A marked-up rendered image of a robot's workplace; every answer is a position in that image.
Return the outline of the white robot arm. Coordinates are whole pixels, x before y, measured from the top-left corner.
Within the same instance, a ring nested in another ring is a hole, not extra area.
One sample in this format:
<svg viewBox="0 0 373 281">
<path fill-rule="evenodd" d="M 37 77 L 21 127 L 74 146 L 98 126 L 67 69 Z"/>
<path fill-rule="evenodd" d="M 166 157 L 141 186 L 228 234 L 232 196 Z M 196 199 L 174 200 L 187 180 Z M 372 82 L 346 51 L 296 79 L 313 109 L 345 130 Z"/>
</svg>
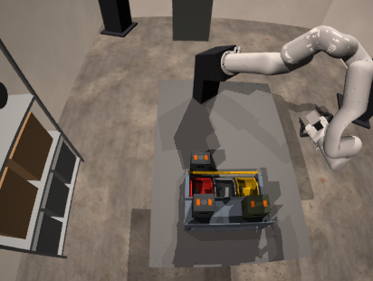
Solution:
<svg viewBox="0 0 373 281">
<path fill-rule="evenodd" d="M 373 61 L 355 37 L 322 25 L 287 43 L 281 49 L 281 55 L 280 53 L 240 53 L 241 49 L 242 47 L 238 46 L 233 51 L 223 54 L 221 67 L 225 74 L 290 73 L 308 64 L 314 54 L 320 51 L 333 58 L 343 58 L 348 69 L 342 104 L 331 119 L 325 136 L 319 139 L 315 149 L 321 151 L 331 170 L 343 169 L 352 158 L 359 154 L 362 147 L 360 138 L 341 137 L 346 127 L 366 112 L 373 83 Z"/>
</svg>

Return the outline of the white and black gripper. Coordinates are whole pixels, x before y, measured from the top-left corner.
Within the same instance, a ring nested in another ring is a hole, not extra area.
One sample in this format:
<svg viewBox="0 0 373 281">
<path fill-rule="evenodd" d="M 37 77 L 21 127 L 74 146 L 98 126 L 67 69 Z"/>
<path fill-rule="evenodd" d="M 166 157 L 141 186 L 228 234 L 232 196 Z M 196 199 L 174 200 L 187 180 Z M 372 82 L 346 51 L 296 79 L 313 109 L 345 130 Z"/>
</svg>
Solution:
<svg viewBox="0 0 373 281">
<path fill-rule="evenodd" d="M 312 142 L 316 145 L 319 141 L 320 138 L 322 138 L 323 136 L 325 136 L 325 133 L 326 133 L 326 130 L 327 130 L 327 127 L 330 123 L 330 120 L 332 119 L 333 115 L 331 113 L 327 113 L 327 112 L 323 112 L 321 111 L 320 108 L 318 108 L 317 106 L 315 107 L 318 111 L 318 113 L 320 114 L 320 122 L 322 124 L 322 126 L 324 127 L 323 129 L 317 131 L 315 129 L 314 126 L 311 126 L 311 124 L 308 124 L 307 126 L 304 125 L 304 123 L 302 122 L 301 118 L 299 118 L 299 123 L 301 124 L 301 128 L 300 128 L 300 137 L 310 137 Z M 325 116 L 329 117 L 327 120 L 325 119 Z M 306 130 L 306 132 L 308 133 L 303 133 L 303 131 Z"/>
</svg>

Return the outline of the yellow bin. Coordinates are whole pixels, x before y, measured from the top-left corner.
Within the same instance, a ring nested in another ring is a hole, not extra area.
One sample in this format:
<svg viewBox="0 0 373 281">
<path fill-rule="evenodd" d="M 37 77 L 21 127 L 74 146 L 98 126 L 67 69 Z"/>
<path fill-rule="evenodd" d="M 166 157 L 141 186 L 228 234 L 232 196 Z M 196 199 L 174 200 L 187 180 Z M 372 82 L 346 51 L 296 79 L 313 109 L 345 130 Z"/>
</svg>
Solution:
<svg viewBox="0 0 373 281">
<path fill-rule="evenodd" d="M 241 180 L 241 179 L 245 179 L 245 180 Z M 247 195 L 259 195 L 258 184 L 255 178 L 234 178 L 234 183 L 235 183 L 237 197 L 246 197 Z M 243 190 L 240 192 L 239 192 L 239 184 L 243 188 Z"/>
</svg>

